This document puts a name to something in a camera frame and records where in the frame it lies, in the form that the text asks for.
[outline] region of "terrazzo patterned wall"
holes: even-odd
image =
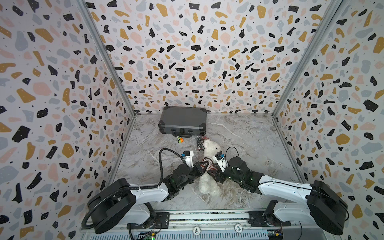
[[[86,2],[137,113],[269,113],[331,0]]]
[[[344,1],[277,117],[309,182],[348,204],[343,239],[384,239],[384,6]]]
[[[126,107],[74,1],[1,1],[0,37],[0,239],[78,239]]]

